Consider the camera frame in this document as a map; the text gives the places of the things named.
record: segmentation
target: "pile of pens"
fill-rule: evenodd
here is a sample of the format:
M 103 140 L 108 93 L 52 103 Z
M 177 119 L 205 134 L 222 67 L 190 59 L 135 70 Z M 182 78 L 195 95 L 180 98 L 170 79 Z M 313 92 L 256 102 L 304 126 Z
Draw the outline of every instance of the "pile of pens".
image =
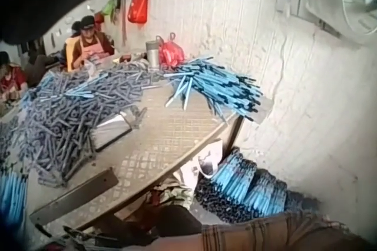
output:
M 19 159 L 38 172 L 39 184 L 65 187 L 95 158 L 91 129 L 126 108 L 141 121 L 146 108 L 134 103 L 160 79 L 159 72 L 134 64 L 111 65 L 91 79 L 83 71 L 48 73 L 25 101 L 26 118 L 16 136 Z
M 267 170 L 243 158 L 238 148 L 222 162 L 211 179 L 202 178 L 195 198 L 224 222 L 241 223 L 284 211 L 317 212 L 319 202 L 287 189 Z
M 209 108 L 221 119 L 224 120 L 221 106 L 225 106 L 253 121 L 250 114 L 257 112 L 255 106 L 260 105 L 259 98 L 262 95 L 259 87 L 254 85 L 255 80 L 213 64 L 210 62 L 212 59 L 196 58 L 178 65 L 173 73 L 164 74 L 176 85 L 176 91 L 167 101 L 166 107 L 180 96 L 186 110 L 190 92 L 194 89 L 207 98 Z
M 7 123 L 0 123 L 0 166 L 2 166 L 11 152 L 11 144 L 13 142 L 13 136 L 17 129 L 18 116 L 16 115 Z
M 27 176 L 12 168 L 0 172 L 0 211 L 5 227 L 17 239 L 23 240 L 25 204 L 27 199 Z

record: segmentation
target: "tiled table surface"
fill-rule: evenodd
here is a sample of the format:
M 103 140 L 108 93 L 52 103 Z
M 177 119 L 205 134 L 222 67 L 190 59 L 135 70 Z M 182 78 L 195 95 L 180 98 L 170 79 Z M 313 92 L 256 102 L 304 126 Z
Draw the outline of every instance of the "tiled table surface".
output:
M 186 111 L 183 111 L 180 99 L 165 108 L 171 94 L 170 87 L 145 91 L 139 106 L 148 110 L 140 129 L 102 151 L 94 161 L 95 165 L 89 163 L 83 167 L 66 189 L 40 186 L 32 171 L 28 187 L 28 214 L 112 167 L 119 179 L 115 187 L 45 226 L 54 236 L 63 233 L 63 225 L 81 227 L 153 184 L 226 128 L 226 124 L 210 112 L 206 100 L 198 93 L 190 96 Z M 224 110 L 224 114 L 227 120 L 234 117 L 229 110 Z M 28 247 L 37 247 L 48 241 L 30 222 L 27 230 Z

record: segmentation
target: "metal container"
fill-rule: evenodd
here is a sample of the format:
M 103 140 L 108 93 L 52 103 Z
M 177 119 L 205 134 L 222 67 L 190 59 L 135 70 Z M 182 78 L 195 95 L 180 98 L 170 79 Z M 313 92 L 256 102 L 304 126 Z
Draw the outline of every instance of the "metal container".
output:
M 149 41 L 145 44 L 147 49 L 147 59 L 152 70 L 160 69 L 160 55 L 158 54 L 159 45 L 160 42 L 158 42 L 157 40 Z

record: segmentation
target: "apron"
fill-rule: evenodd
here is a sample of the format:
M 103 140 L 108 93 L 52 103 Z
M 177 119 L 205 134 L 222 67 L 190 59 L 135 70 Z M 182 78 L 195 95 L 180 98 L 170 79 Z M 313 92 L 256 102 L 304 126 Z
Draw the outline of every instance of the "apron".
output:
M 75 47 L 76 42 L 79 40 L 80 36 L 74 38 L 68 38 L 65 40 L 67 45 L 65 49 L 65 54 L 67 56 L 67 71 L 72 71 L 72 62 L 73 62 L 73 49 Z
M 82 54 L 88 54 L 89 56 L 97 55 L 99 58 L 108 57 L 109 53 L 104 52 L 104 49 L 103 49 L 103 47 L 100 43 L 100 40 L 98 39 L 97 36 L 95 36 L 95 39 L 97 40 L 96 44 L 94 44 L 92 46 L 84 47 L 84 45 L 82 44 L 82 38 L 80 38 L 81 53 Z

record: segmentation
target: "red bag hanging on wall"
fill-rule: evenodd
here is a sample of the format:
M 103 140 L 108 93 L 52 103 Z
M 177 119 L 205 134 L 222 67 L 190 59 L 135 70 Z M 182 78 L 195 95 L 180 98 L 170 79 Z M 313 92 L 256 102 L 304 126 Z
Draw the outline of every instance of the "red bag hanging on wall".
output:
M 174 43 L 175 33 L 169 34 L 169 40 L 164 42 L 161 36 L 157 36 L 156 40 L 160 42 L 160 62 L 167 67 L 176 67 L 184 61 L 183 49 Z
M 148 0 L 131 0 L 127 18 L 131 23 L 146 23 L 148 18 Z

